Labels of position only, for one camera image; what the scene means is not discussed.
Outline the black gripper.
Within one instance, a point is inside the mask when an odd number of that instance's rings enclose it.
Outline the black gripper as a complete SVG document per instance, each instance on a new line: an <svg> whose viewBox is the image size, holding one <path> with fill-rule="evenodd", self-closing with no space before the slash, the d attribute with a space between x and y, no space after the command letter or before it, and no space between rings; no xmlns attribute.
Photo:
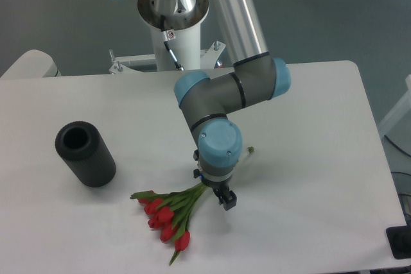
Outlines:
<svg viewBox="0 0 411 274"><path fill-rule="evenodd" d="M193 153L193 159L197 163L197 168L193 171L193 177L198 178L202 183L210 187L218 197L219 204L223 205L225 211L229 211L237 205L237 196L229 189L229 182L232 175L211 176L207 174L200 164L199 150Z"/></svg>

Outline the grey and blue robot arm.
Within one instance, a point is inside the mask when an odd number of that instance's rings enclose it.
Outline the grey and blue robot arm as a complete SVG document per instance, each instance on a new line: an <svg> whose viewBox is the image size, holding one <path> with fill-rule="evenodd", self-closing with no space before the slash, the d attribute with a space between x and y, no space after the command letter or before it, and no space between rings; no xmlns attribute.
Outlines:
<svg viewBox="0 0 411 274"><path fill-rule="evenodd" d="M234 70L210 78L201 70L200 25L216 7ZM174 93L197 146L194 176L210 187L225 210L236 205L229 189L242 153L240 129L232 112L283 95L291 84L285 62L272 58L253 0L137 0L150 28L158 71L181 71Z"/></svg>

